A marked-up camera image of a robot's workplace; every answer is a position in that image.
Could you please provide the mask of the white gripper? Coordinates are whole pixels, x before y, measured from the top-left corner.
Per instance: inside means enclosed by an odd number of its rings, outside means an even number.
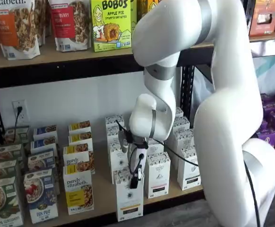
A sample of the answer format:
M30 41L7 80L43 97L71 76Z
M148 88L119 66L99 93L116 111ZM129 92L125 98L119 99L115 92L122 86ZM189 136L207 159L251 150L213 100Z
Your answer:
M148 150L148 143L146 138L135 138L132 144L130 144L130 150L128 152L129 168L131 170L132 178L130 182L130 188L136 189L138 182L141 181L142 173L144 173L146 165L146 155Z

